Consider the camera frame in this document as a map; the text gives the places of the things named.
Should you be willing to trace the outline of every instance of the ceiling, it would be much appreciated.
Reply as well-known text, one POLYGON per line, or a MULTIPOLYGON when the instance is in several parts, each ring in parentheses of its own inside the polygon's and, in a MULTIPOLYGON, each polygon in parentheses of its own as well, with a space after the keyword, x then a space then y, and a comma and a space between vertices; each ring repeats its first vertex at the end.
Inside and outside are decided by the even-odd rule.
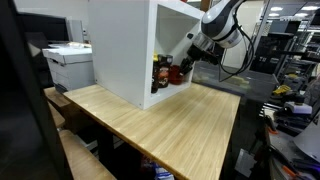
MULTIPOLYGON (((188 0, 188 4, 200 8, 201 0, 188 0)), ((314 11, 303 11, 301 10, 304 6, 317 6, 320 7, 319 0, 274 0, 273 7, 282 7, 282 11, 275 11, 271 13, 277 13, 279 16, 270 17, 270 19, 279 19, 281 16, 294 16, 297 13, 307 13, 309 18, 312 16, 314 11)))
POLYGON ((304 11, 301 10, 305 6, 317 6, 320 7, 319 0, 313 0, 313 1, 303 1, 303 0, 275 0, 275 3, 272 7, 282 7, 282 11, 272 11, 271 13, 277 13, 279 14, 279 17, 281 16, 294 16, 297 13, 306 13, 309 14, 309 16, 306 16, 306 18, 311 17, 314 13, 314 11, 304 11))

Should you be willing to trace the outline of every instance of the robotic arm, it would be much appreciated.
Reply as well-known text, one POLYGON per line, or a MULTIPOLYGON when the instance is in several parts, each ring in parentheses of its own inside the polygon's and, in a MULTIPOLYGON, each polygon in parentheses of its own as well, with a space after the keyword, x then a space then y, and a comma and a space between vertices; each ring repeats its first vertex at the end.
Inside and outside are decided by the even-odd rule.
POLYGON ((205 13, 201 30, 222 48, 232 48, 242 40, 236 13, 245 0, 221 0, 205 13))
POLYGON ((229 74, 230 77, 242 73, 249 67, 254 56, 253 44, 249 36, 242 31, 237 20, 237 11, 245 1, 221 0, 205 13, 201 21, 202 33, 199 33, 195 38, 187 52, 188 57, 181 63, 182 74, 191 71, 194 61, 199 61, 200 59, 214 65, 219 64, 221 69, 229 74), (246 57, 241 68, 236 72, 228 72, 209 49, 214 47, 214 43, 224 49, 233 48, 241 42, 242 37, 246 37, 249 40, 250 50, 247 47, 246 57))

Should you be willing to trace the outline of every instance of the wooden tabletop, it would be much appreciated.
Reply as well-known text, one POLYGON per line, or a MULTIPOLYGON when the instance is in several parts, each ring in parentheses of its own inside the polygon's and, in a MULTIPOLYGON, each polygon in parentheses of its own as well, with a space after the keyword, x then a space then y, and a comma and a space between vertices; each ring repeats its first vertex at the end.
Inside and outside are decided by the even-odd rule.
POLYGON ((52 118, 54 120, 54 124, 57 128, 63 127, 65 124, 65 119, 61 116, 61 114, 48 102, 49 108, 52 114, 52 118))
POLYGON ((141 110, 99 85, 64 95, 179 179, 219 179, 239 96, 192 84, 141 110))
POLYGON ((44 93, 48 100, 58 106, 58 108, 63 108, 70 104, 70 101, 66 100, 62 94, 56 91, 55 87, 44 89, 44 93))

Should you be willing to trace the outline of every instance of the black cable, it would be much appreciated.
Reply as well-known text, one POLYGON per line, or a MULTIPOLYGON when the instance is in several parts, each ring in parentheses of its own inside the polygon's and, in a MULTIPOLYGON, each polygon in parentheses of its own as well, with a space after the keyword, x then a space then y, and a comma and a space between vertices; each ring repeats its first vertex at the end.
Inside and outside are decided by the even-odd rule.
POLYGON ((243 32, 240 27, 238 28, 238 30, 240 31, 240 33, 242 34, 242 36, 244 36, 244 37, 247 38, 247 40, 249 41, 249 47, 250 47, 250 48, 248 48, 248 50, 246 51, 246 56, 245 56, 245 58, 244 58, 244 61, 243 61, 243 63, 242 63, 242 66, 241 66, 240 69, 239 69, 238 71, 236 71, 236 72, 229 72, 229 71, 227 71, 227 70, 223 67, 223 62, 224 62, 224 60, 223 60, 222 62, 221 62, 221 61, 219 62, 220 68, 221 68, 225 73, 227 73, 227 74, 230 75, 229 77, 227 77, 227 78, 224 79, 224 80, 219 80, 220 82, 225 81, 225 80, 231 78, 232 76, 235 76, 235 75, 238 75, 238 74, 244 72, 244 71, 250 66, 250 64, 251 64, 252 61, 253 61, 253 58, 254 58, 254 47, 253 47, 253 43, 252 43, 251 39, 249 38, 249 36, 248 36, 245 32, 243 32))
POLYGON ((237 12, 238 12, 238 9, 239 9, 239 7, 236 9, 235 14, 233 15, 233 18, 234 18, 234 21, 235 21, 235 25, 237 26, 237 30, 240 31, 241 35, 242 35, 243 37, 246 37, 247 40, 249 41, 249 47, 250 47, 250 48, 247 48, 247 50, 246 50, 246 55, 245 55, 245 58, 244 58, 244 60, 243 60, 243 63, 242 63, 242 65, 241 65, 240 69, 239 69, 238 71, 236 71, 236 72, 229 72, 229 71, 227 71, 227 70, 223 67, 224 59, 223 59, 222 62, 221 62, 221 61, 219 62, 220 68, 221 68, 225 73, 227 73, 227 74, 230 75, 229 77, 227 77, 227 78, 225 78, 225 79, 223 79, 223 80, 220 80, 220 73, 221 73, 221 71, 220 71, 220 68, 219 68, 219 82, 223 82, 223 81, 231 78, 232 76, 235 76, 235 75, 238 75, 238 74, 244 72, 244 71, 251 65, 251 63, 252 63, 252 61, 253 61, 253 58, 254 58, 254 54, 255 54, 255 53, 254 53, 253 43, 252 43, 250 37, 241 29, 241 27, 240 27, 239 24, 238 24, 238 20, 237 20, 237 12))

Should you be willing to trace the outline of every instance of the white cabinet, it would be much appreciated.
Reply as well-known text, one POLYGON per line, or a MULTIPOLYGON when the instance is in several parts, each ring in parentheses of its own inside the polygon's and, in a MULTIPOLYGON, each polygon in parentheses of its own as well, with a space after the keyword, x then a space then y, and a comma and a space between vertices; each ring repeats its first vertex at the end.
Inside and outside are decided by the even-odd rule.
POLYGON ((151 94, 153 52, 180 65, 200 31, 204 12, 179 0, 90 0, 89 33, 96 82, 146 109, 190 86, 169 84, 151 94))

